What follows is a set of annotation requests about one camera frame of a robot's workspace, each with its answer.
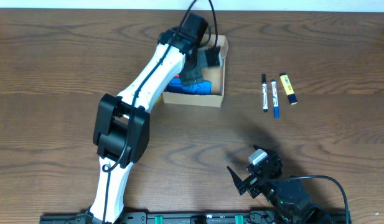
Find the brown cardboard box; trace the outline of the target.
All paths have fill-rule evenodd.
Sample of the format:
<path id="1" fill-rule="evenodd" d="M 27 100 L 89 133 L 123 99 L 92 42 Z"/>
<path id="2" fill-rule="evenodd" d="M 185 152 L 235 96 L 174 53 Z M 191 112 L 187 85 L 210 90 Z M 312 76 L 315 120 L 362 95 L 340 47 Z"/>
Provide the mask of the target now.
<path id="1" fill-rule="evenodd" d="M 212 84 L 211 95 L 188 95 L 181 93 L 168 92 L 167 87 L 162 92 L 164 103 L 179 104 L 179 105 L 194 105 L 194 106 L 211 106 L 221 107 L 224 97 L 224 83 L 225 83 L 225 64 L 228 52 L 228 41 L 224 35 L 219 35 L 217 40 L 217 47 L 220 47 L 222 55 L 222 66 L 202 68 L 202 76 L 204 81 Z"/>

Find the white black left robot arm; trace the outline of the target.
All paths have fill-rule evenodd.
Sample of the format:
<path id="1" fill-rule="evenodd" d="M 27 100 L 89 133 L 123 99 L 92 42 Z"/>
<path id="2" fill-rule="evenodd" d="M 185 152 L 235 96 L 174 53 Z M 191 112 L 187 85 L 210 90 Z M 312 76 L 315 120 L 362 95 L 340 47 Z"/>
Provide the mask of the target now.
<path id="1" fill-rule="evenodd" d="M 169 82 L 198 64 L 198 49 L 208 22 L 196 14 L 160 34 L 156 51 L 130 86 L 98 104 L 93 143 L 97 146 L 100 177 L 86 223 L 115 223 L 124 209 L 124 190 L 132 166 L 149 142 L 150 114 Z"/>

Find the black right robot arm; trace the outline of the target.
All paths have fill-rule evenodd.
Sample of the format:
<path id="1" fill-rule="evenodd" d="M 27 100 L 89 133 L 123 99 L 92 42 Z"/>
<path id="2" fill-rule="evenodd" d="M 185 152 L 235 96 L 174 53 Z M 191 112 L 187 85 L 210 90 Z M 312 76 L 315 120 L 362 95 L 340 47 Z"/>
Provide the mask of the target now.
<path id="1" fill-rule="evenodd" d="M 274 150 L 253 146 L 248 157 L 249 176 L 241 179 L 232 168 L 228 171 L 240 195 L 249 193 L 252 198 L 263 195 L 277 211 L 276 218 L 285 223 L 333 223 L 330 215 L 313 203 L 298 180 L 281 180 L 282 162 Z"/>

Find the black whiteboard marker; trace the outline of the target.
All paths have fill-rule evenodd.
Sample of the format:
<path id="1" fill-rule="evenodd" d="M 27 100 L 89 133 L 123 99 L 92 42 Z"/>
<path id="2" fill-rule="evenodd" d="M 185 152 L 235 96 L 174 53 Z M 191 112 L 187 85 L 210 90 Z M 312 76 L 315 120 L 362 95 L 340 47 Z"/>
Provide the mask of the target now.
<path id="1" fill-rule="evenodd" d="M 267 82 L 266 82 L 266 75 L 263 73 L 261 75 L 262 80 L 262 104 L 263 104 L 263 111 L 266 113 L 268 111 L 268 91 L 267 91 Z"/>

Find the blue whiteboard marker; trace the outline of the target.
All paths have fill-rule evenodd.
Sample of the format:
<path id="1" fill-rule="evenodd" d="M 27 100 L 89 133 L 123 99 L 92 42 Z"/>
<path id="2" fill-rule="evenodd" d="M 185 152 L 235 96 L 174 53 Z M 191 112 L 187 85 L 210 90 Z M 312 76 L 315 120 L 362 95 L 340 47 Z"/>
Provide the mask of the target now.
<path id="1" fill-rule="evenodd" d="M 279 100 L 278 100 L 277 83 L 275 79 L 272 79 L 271 87 L 272 87 L 274 118 L 279 119 Z"/>

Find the yellow highlighter pen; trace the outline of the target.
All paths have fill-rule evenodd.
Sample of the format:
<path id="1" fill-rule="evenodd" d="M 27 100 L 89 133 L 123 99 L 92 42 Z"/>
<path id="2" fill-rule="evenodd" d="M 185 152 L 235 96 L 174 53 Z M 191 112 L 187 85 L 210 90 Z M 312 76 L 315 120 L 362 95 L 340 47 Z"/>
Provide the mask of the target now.
<path id="1" fill-rule="evenodd" d="M 283 85 L 283 88 L 286 92 L 289 103 L 291 105 L 297 104 L 297 98 L 296 98 L 295 92 L 293 90 L 293 87 L 292 87 L 292 84 L 290 82 L 288 75 L 286 73 L 280 73 L 279 77 L 280 77 L 281 83 Z"/>

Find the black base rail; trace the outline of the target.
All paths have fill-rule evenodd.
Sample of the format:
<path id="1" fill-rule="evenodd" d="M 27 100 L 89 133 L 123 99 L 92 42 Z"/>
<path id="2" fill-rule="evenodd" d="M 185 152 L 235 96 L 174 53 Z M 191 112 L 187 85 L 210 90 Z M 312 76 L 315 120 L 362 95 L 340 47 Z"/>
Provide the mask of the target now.
<path id="1" fill-rule="evenodd" d="M 332 223 L 346 223 L 345 212 L 330 213 Z M 40 224 L 87 223 L 85 214 L 44 215 Z M 273 210 L 252 211 L 250 213 L 144 213 L 127 212 L 114 223 L 122 224 L 224 224 L 224 223 L 286 223 Z"/>

